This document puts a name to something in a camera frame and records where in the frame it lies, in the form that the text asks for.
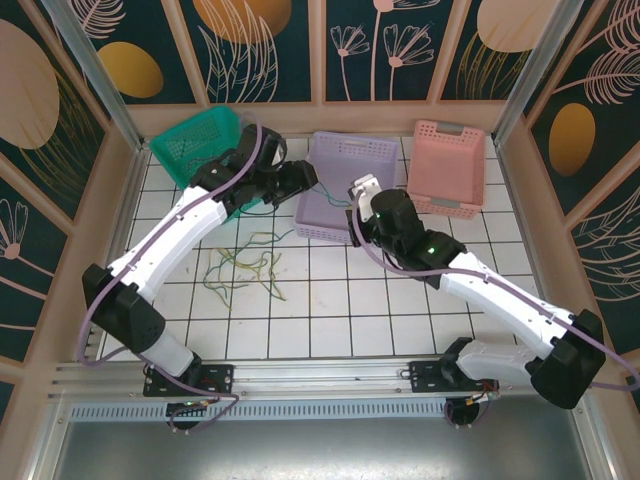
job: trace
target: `green cable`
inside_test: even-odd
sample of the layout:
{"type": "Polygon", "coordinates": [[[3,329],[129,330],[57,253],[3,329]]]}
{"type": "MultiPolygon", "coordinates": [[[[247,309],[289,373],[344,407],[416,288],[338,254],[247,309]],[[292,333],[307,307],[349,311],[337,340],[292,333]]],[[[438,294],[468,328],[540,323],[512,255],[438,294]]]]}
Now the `green cable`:
{"type": "Polygon", "coordinates": [[[331,196],[331,194],[329,193],[329,190],[327,190],[327,187],[324,186],[324,183],[322,182],[318,182],[318,186],[322,187],[322,190],[324,190],[324,192],[321,192],[319,190],[316,190],[316,187],[313,187],[311,189],[311,191],[316,192],[320,195],[322,195],[323,197],[327,198],[327,201],[329,202],[329,205],[331,205],[332,207],[350,207],[351,206],[351,202],[347,202],[346,200],[338,200],[336,198],[333,198],[331,196]]]}
{"type": "MultiPolygon", "coordinates": [[[[220,298],[220,300],[224,303],[224,305],[228,309],[231,309],[230,304],[227,302],[227,298],[228,298],[227,288],[233,290],[235,288],[246,287],[246,286],[248,286],[248,284],[247,283],[235,284],[235,282],[233,282],[233,279],[231,280],[231,285],[229,285],[229,282],[221,281],[220,274],[221,274],[222,267],[224,266],[224,264],[227,263],[227,262],[233,262],[233,263],[235,263],[237,265],[238,264],[237,263],[238,255],[242,251],[244,251],[247,247],[249,247],[251,245],[256,245],[256,246],[270,245],[270,244],[279,242],[284,237],[289,235],[291,232],[293,232],[293,229],[289,230],[288,232],[283,233],[282,235],[277,235],[277,234],[275,234],[273,232],[254,232],[251,235],[251,237],[249,237],[249,241],[243,247],[238,248],[238,249],[234,249],[233,253],[231,253],[231,251],[229,249],[227,249],[227,248],[213,249],[211,251],[211,253],[213,253],[214,251],[217,251],[218,253],[220,253],[222,259],[221,259],[220,263],[217,266],[212,267],[211,266],[211,257],[209,257],[209,265],[208,265],[208,268],[207,268],[207,272],[205,273],[204,278],[202,280],[202,283],[203,283],[204,287],[207,288],[208,290],[212,290],[213,292],[215,292],[216,295],[218,295],[218,297],[220,298]],[[256,235],[270,235],[272,237],[272,239],[266,240],[266,241],[256,241],[256,240],[254,240],[254,237],[256,235]],[[209,275],[215,270],[218,270],[218,282],[212,282],[211,280],[208,280],[209,275]]],[[[250,264],[240,264],[240,265],[242,265],[241,268],[247,268],[248,270],[252,270],[256,274],[256,276],[258,278],[258,282],[265,289],[267,289],[267,291],[269,292],[269,295],[271,295],[273,298],[276,298],[278,300],[286,301],[286,298],[284,298],[284,295],[282,295],[282,292],[280,291],[278,286],[275,284],[276,278],[275,278],[275,274],[273,272],[273,268],[275,267],[275,264],[280,259],[280,256],[281,256],[281,254],[279,254],[274,260],[275,255],[273,255],[272,252],[263,252],[262,255],[260,256],[259,260],[256,260],[255,262],[252,262],[250,264]],[[264,284],[264,282],[262,281],[262,279],[260,278],[261,275],[262,275],[262,268],[266,267],[269,264],[269,260],[264,258],[265,254],[270,254],[271,255],[271,266],[269,268],[268,275],[269,275],[269,281],[270,281],[273,289],[276,291],[277,295],[273,294],[273,292],[271,291],[271,288],[267,287],[264,284]]]]}

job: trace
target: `green basket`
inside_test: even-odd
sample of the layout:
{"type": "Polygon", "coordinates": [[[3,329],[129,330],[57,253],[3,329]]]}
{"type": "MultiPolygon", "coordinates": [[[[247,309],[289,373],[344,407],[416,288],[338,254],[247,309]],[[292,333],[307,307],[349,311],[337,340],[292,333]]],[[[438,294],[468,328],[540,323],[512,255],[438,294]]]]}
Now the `green basket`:
{"type": "Polygon", "coordinates": [[[151,140],[150,146],[167,173],[184,190],[200,165],[236,147],[238,140],[238,116],[230,108],[220,106],[170,128],[151,140]]]}

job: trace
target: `yellow circle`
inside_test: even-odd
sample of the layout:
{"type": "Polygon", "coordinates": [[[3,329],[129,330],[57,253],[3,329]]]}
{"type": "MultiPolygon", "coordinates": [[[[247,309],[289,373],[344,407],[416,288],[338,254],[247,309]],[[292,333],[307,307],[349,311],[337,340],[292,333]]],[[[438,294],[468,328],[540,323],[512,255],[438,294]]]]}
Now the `yellow circle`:
{"type": "Polygon", "coordinates": [[[563,177],[570,177],[589,158],[596,138],[596,122],[591,111],[579,103],[562,107],[551,126],[549,158],[551,166],[563,177]]]}
{"type": "Polygon", "coordinates": [[[116,88],[132,97],[149,98],[162,90],[164,79],[156,61],[140,47],[113,42],[98,51],[116,88]]]}
{"type": "Polygon", "coordinates": [[[0,19],[0,137],[35,149],[53,135],[60,94],[47,55],[25,32],[0,19]]]}
{"type": "Polygon", "coordinates": [[[538,43],[558,0],[483,0],[478,36],[491,50],[525,52],[538,43]]]}
{"type": "Polygon", "coordinates": [[[284,30],[291,18],[291,0],[193,0],[193,5],[213,33],[233,43],[257,43],[263,39],[260,18],[273,37],[284,30]],[[253,15],[247,12],[245,3],[253,15]]]}

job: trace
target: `pink basket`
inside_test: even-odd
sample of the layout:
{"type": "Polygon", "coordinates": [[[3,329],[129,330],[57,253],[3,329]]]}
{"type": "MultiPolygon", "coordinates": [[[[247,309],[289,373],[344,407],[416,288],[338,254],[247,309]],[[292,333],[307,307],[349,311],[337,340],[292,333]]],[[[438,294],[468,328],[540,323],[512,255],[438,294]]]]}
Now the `pink basket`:
{"type": "Polygon", "coordinates": [[[471,219],[484,205],[485,133],[420,120],[407,192],[421,213],[471,219]]]}

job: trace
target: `flower illustration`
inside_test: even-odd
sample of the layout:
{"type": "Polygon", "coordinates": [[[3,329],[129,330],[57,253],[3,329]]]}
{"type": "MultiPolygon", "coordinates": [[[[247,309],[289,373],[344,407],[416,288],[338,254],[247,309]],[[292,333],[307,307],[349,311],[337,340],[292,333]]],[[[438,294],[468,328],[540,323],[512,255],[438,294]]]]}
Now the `flower illustration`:
{"type": "Polygon", "coordinates": [[[333,27],[330,30],[333,45],[340,55],[340,66],[342,67],[342,83],[344,91],[347,95],[347,101],[351,101],[349,95],[349,87],[347,85],[347,75],[344,70],[344,58],[350,55],[359,55],[369,51],[369,42],[365,42],[366,35],[362,31],[362,25],[359,27],[345,27],[344,32],[340,27],[333,27]]]}
{"type": "Polygon", "coordinates": [[[439,3],[440,0],[373,0],[373,6],[378,13],[376,14],[375,27],[373,27],[373,49],[371,50],[371,100],[376,99],[376,52],[378,51],[380,16],[393,10],[417,10],[433,7],[439,3]]]}
{"type": "MultiPolygon", "coordinates": [[[[22,242],[25,229],[27,228],[28,218],[29,209],[26,205],[16,202],[15,209],[11,210],[11,205],[6,198],[0,200],[0,258],[4,258],[6,260],[20,260],[30,267],[53,277],[52,273],[34,265],[20,256],[20,243],[22,242]]],[[[40,292],[36,292],[35,290],[2,276],[0,276],[0,283],[26,293],[27,295],[31,295],[32,297],[39,298],[40,300],[45,300],[47,298],[46,295],[40,292]]],[[[13,330],[31,330],[31,327],[20,327],[4,323],[0,324],[0,327],[13,330]]]]}
{"type": "Polygon", "coordinates": [[[398,37],[398,25],[384,29],[384,47],[391,66],[389,81],[389,100],[393,100],[393,76],[396,68],[407,65],[419,65],[433,60],[433,49],[427,48],[431,43],[429,27],[405,27],[398,37]]]}
{"type": "Polygon", "coordinates": [[[392,10],[416,10],[418,8],[433,7],[440,3],[440,0],[373,0],[373,6],[382,13],[392,10]]]}
{"type": "Polygon", "coordinates": [[[0,200],[0,257],[15,260],[20,256],[20,242],[27,228],[29,209],[16,202],[15,210],[6,198],[0,200]]]}

